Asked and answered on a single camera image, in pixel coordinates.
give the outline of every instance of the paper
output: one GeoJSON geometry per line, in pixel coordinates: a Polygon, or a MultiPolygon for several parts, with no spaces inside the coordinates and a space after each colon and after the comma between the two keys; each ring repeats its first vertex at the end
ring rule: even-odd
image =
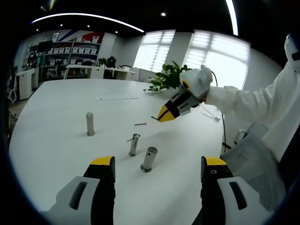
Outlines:
{"type": "Polygon", "coordinates": [[[138,97],[130,96],[96,96],[95,101],[112,101],[112,100],[131,100],[139,99],[138,97]]]}

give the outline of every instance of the metal cylinder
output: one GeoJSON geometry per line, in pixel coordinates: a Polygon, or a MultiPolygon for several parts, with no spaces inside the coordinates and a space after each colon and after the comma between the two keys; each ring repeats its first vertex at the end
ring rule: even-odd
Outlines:
{"type": "Polygon", "coordinates": [[[155,157],[158,153],[158,150],[154,147],[149,147],[144,159],[143,164],[141,165],[141,170],[148,173],[152,170],[152,166],[155,160],[155,157]]]}
{"type": "Polygon", "coordinates": [[[86,113],[86,124],[88,127],[88,136],[94,136],[95,130],[94,130],[94,114],[92,112],[86,113]]]}
{"type": "Polygon", "coordinates": [[[129,140],[129,141],[132,141],[131,147],[130,147],[130,152],[129,152],[129,155],[131,157],[135,156],[137,142],[139,141],[139,137],[140,137],[139,134],[133,134],[132,139],[129,140]]]}

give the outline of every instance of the white helmet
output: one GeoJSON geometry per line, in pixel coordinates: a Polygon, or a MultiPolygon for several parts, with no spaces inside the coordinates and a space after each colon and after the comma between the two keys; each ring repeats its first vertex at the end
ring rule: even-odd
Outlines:
{"type": "Polygon", "coordinates": [[[300,51],[292,36],[289,34],[285,40],[285,54],[290,65],[297,74],[300,74],[300,51]]]}

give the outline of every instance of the computer monitor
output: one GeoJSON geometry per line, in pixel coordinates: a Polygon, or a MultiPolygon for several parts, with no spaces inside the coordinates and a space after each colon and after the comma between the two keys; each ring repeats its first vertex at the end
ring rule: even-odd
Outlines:
{"type": "Polygon", "coordinates": [[[43,52],[48,52],[52,48],[52,43],[53,41],[43,41],[40,42],[37,46],[37,52],[38,53],[43,53],[43,52]]]}

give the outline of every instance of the white cabinet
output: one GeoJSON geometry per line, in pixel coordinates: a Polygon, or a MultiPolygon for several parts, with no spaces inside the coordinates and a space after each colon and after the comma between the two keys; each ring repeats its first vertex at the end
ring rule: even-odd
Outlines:
{"type": "Polygon", "coordinates": [[[104,75],[104,68],[92,68],[90,73],[90,78],[91,79],[103,79],[104,75]]]}

